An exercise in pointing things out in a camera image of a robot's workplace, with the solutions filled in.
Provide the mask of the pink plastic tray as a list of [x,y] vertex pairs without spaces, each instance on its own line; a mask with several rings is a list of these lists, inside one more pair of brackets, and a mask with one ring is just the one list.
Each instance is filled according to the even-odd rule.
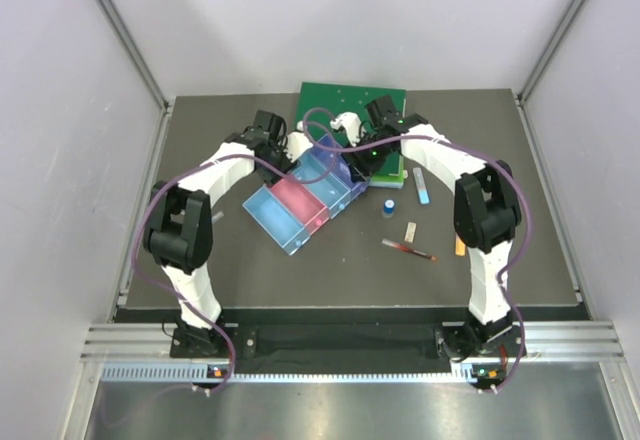
[[270,191],[305,227],[309,235],[314,234],[330,219],[328,207],[302,184],[281,180]]

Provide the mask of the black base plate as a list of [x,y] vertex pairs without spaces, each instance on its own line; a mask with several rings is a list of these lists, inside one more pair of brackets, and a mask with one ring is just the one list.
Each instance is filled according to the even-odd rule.
[[240,324],[232,341],[235,372],[251,375],[444,373],[451,359],[470,360],[463,328],[437,324]]

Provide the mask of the blue cap bottle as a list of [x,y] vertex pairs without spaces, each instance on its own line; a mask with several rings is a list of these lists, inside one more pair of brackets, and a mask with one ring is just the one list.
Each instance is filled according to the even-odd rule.
[[384,218],[391,218],[395,214],[396,203],[393,199],[384,201],[382,215]]

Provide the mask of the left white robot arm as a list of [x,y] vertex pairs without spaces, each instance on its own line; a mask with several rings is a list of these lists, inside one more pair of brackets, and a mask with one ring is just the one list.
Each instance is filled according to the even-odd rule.
[[238,181],[258,171],[266,182],[294,163],[286,153],[285,120],[260,110],[253,124],[228,136],[211,157],[151,193],[142,246],[168,277],[180,306],[171,356],[207,358],[231,351],[217,326],[222,312],[207,261],[213,249],[212,207]]

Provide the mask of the purple plastic tray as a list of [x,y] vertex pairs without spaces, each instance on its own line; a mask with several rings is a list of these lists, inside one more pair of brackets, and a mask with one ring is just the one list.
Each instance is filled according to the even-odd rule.
[[341,153],[314,146],[312,148],[312,154],[330,169],[331,173],[347,187],[348,193],[346,199],[343,201],[342,210],[355,201],[369,187],[368,181],[354,181],[352,179],[349,165]]

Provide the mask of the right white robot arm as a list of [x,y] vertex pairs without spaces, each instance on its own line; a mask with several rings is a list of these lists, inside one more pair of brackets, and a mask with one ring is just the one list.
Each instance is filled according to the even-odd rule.
[[372,174],[389,154],[398,153],[434,175],[454,197],[454,230],[469,254],[471,296],[463,325],[441,330],[441,351],[453,361],[492,354],[513,323],[504,269],[522,214],[507,179],[509,166],[454,148],[426,118],[398,111],[390,96],[370,102],[366,110],[369,128],[351,112],[331,122],[332,129],[345,133],[352,149],[344,158],[353,177]]

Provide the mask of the blue pen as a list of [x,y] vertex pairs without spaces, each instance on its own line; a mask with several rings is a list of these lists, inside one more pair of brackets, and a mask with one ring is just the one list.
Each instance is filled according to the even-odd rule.
[[216,222],[218,222],[219,220],[221,220],[224,216],[223,212],[217,212],[216,214],[214,214],[212,216],[212,223],[215,224]]

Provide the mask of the blue grey eraser stick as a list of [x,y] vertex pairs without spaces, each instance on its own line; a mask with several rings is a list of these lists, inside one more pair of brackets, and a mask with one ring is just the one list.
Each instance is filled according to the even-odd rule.
[[426,187],[423,171],[420,167],[414,167],[412,169],[416,191],[421,205],[430,204],[430,196]]

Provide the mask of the small grey eraser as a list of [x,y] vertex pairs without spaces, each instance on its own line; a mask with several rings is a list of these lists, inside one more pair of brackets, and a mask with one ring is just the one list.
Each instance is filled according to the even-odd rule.
[[414,241],[416,229],[417,229],[417,225],[415,222],[407,223],[407,228],[406,228],[405,237],[404,237],[405,242],[412,243]]

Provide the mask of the dark green binder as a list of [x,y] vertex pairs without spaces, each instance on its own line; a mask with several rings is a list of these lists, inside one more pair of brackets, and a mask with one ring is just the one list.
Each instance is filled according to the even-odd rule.
[[[384,95],[389,95],[395,107],[404,113],[406,104],[406,90],[371,87],[371,86],[350,86],[326,83],[303,82],[300,89],[296,117],[294,125],[303,120],[304,114],[314,107],[321,107],[329,110],[334,116],[343,112],[357,113],[364,122],[366,131],[370,131],[369,116],[366,105]],[[323,124],[342,147],[349,147],[346,135],[332,131],[330,128],[330,118],[323,113],[315,112],[309,117],[310,122]],[[315,126],[309,126],[309,132],[316,140],[320,140],[325,132]]]

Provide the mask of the light blue tray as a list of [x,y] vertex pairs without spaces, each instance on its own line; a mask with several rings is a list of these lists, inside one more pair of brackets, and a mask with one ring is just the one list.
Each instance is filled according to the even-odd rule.
[[327,167],[311,153],[299,158],[293,175],[328,208],[330,219],[346,208],[350,190],[334,173],[327,172]]
[[266,187],[259,188],[243,207],[287,255],[310,238],[306,227]]

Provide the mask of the light green folder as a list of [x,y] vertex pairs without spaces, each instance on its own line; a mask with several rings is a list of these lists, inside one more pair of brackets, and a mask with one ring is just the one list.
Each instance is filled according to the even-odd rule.
[[[402,122],[402,113],[395,107],[367,106],[370,120],[369,138],[372,142],[386,140],[400,134],[397,127]],[[400,152],[400,142],[389,142],[393,153],[387,157],[383,167],[371,176],[371,186],[380,188],[401,188],[404,185],[404,160]]]

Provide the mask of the red pen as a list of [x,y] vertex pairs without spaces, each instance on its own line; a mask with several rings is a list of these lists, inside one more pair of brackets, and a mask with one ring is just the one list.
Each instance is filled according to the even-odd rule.
[[432,262],[436,262],[438,260],[437,256],[435,256],[435,255],[431,255],[431,254],[428,254],[426,252],[422,252],[422,251],[416,250],[416,249],[414,249],[412,247],[403,245],[401,243],[398,243],[398,242],[395,242],[395,241],[392,241],[392,240],[389,240],[389,239],[386,239],[386,238],[383,238],[381,243],[382,243],[382,245],[387,246],[389,248],[393,248],[393,249],[398,250],[398,251],[402,251],[402,252],[405,252],[405,253],[408,253],[408,254],[411,254],[411,255],[415,255],[415,256],[427,259],[429,261],[432,261]]

